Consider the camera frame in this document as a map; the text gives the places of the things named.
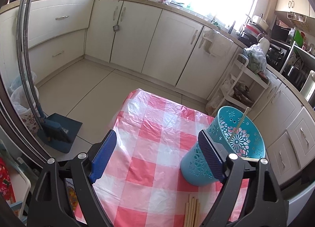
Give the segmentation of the lone bamboo chopstick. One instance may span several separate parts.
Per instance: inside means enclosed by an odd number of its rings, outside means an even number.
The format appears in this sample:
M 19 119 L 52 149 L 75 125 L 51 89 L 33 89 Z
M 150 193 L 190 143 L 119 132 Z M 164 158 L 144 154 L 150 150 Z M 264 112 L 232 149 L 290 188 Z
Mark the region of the lone bamboo chopstick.
M 244 121 L 246 115 L 248 114 L 248 112 L 250 111 L 250 107 L 247 107 L 245 109 L 245 112 L 243 113 L 242 117 L 240 118 L 236 128 L 233 130 L 231 136 L 229 137 L 229 139 L 227 140 L 227 142 L 229 143 L 231 141 L 231 139 L 235 136 L 236 132 L 238 131 L 238 129 L 240 128 L 242 122 Z

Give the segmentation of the white kitchen trolley shelf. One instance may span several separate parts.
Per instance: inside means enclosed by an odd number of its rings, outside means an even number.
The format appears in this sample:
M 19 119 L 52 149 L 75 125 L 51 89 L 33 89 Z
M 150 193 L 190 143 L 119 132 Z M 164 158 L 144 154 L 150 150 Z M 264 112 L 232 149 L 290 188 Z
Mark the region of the white kitchen trolley shelf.
M 234 106 L 244 111 L 252 110 L 264 92 L 271 87 L 271 81 L 265 74 L 255 74 L 248 68 L 249 61 L 242 55 L 235 57 L 227 73 L 210 93 L 206 112 L 216 116 L 224 105 Z

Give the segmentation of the white kitchen base cabinets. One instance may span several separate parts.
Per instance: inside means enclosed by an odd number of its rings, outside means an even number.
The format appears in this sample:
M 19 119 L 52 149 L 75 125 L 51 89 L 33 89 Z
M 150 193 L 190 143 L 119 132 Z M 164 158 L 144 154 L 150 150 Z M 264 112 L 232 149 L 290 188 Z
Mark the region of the white kitchen base cabinets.
M 278 180 L 314 176 L 314 111 L 280 73 L 264 83 L 246 67 L 244 45 L 205 20 L 145 0 L 32 0 L 28 48 L 36 83 L 82 56 L 200 100 L 221 93 L 231 76 L 250 83 L 251 119 Z

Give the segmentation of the red round tin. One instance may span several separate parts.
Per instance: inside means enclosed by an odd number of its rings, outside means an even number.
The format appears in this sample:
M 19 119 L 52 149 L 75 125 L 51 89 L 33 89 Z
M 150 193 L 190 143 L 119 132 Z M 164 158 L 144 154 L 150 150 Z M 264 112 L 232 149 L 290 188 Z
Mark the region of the red round tin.
M 2 158 L 0 158 L 0 191 L 6 202 L 9 204 L 16 202 L 8 169 Z

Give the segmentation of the blue dustpan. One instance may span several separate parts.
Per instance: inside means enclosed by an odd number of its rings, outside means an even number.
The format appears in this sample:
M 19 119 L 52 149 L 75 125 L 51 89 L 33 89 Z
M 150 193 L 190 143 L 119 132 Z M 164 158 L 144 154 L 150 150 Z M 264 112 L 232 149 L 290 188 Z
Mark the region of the blue dustpan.
M 37 132 L 43 143 L 62 153 L 69 153 L 82 123 L 54 113 L 41 124 Z

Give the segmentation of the blue perforated plastic basket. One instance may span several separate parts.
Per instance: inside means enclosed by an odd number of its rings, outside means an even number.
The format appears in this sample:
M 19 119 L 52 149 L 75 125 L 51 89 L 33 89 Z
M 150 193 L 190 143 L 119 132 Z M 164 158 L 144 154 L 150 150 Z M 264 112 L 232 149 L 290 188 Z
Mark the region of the blue perforated plastic basket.
M 255 124 L 246 116 L 235 136 L 227 140 L 236 128 L 243 112 L 223 106 L 207 129 L 199 132 L 196 143 L 181 160 L 181 172 L 192 185 L 205 186 L 216 182 L 215 171 L 211 170 L 207 160 L 213 157 L 207 153 L 208 138 L 220 144 L 227 153 L 235 153 L 240 157 L 260 159 L 265 157 L 265 144 Z

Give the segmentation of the pink checkered plastic tablecloth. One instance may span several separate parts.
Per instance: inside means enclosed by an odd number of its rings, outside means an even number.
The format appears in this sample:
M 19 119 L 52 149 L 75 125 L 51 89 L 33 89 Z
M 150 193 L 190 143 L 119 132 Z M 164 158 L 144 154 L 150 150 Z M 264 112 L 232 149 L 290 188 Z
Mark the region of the pink checkered plastic tablecloth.
M 182 157 L 213 118 L 141 89 L 132 91 L 113 121 L 117 144 L 94 190 L 115 226 L 183 226 L 189 197 L 205 219 L 221 184 L 190 185 Z

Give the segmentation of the white trash bag bin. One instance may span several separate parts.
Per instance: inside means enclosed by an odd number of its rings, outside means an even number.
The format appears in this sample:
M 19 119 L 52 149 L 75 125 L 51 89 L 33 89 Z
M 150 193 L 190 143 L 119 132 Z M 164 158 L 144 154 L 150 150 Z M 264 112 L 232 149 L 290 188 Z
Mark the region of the white trash bag bin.
M 28 104 L 27 97 L 22 86 L 22 81 L 20 76 L 17 76 L 11 83 L 9 87 L 9 92 L 11 92 L 10 100 L 13 103 L 13 106 L 20 116 L 21 120 L 28 128 L 28 130 L 36 135 L 39 129 L 39 126 L 35 120 L 35 117 L 31 111 L 31 108 Z

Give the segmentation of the green vegetables plastic bag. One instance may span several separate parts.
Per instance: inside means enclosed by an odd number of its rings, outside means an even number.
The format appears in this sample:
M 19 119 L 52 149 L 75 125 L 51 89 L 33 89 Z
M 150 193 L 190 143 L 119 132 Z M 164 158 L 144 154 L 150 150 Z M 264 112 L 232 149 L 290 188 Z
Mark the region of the green vegetables plastic bag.
M 248 59 L 247 68 L 254 74 L 264 73 L 266 69 L 266 56 L 263 50 L 258 45 L 251 45 L 249 48 L 244 48 L 242 54 Z

